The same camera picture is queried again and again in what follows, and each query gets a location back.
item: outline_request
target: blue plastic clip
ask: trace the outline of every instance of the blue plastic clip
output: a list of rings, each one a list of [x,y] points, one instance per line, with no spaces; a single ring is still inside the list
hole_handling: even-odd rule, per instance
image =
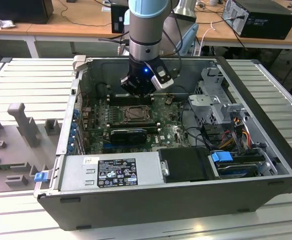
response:
[[[72,123],[71,123],[71,127],[72,127],[73,129],[76,129],[76,128],[78,127],[78,124],[72,122]]]
[[[79,110],[78,109],[74,109],[74,115],[78,116],[79,115]]]
[[[67,151],[69,151],[71,153],[72,151],[74,151],[74,147],[71,146],[71,145],[68,145],[67,146]]]
[[[72,144],[74,141],[75,141],[75,138],[73,138],[73,137],[69,137],[69,138],[68,138],[68,142],[69,142],[69,143]]]
[[[47,182],[48,172],[37,172],[34,177],[35,182]]]
[[[76,136],[77,132],[74,129],[70,130],[70,135],[71,136]]]
[[[233,161],[231,153],[228,151],[216,151],[213,154],[211,154],[211,157],[212,157],[212,160],[214,162],[231,162],[231,161]]]

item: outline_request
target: warning label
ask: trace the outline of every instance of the warning label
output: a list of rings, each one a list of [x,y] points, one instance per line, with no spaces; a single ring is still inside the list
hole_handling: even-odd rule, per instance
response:
[[[100,188],[138,185],[136,159],[114,159],[98,161]]]

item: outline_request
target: motherboard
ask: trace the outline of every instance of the motherboard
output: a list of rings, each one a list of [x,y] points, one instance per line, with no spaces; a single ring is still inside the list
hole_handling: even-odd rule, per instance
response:
[[[97,100],[85,122],[90,154],[153,152],[189,147],[180,123],[182,102],[173,96],[151,99],[151,104],[119,105]]]

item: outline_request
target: white paper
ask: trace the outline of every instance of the white paper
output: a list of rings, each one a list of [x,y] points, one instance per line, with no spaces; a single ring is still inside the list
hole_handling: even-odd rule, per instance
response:
[[[11,20],[0,20],[0,30],[1,29],[7,29],[7,28],[13,28],[16,25]]]

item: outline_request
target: floor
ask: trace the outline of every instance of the floor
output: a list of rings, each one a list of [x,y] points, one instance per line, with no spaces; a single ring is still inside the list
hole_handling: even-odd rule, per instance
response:
[[[30,54],[24,41],[0,40],[0,60],[2,57],[29,58]],[[68,42],[40,41],[37,42],[37,49],[42,58],[72,58],[70,44]],[[113,57],[117,55],[117,44],[114,43],[75,43],[77,54],[85,54],[91,57]],[[221,55],[223,47],[216,49],[216,54]],[[284,49],[276,61],[268,69],[278,80],[285,78],[287,72],[292,67],[292,50]],[[284,83],[286,89],[292,87],[292,72]]]

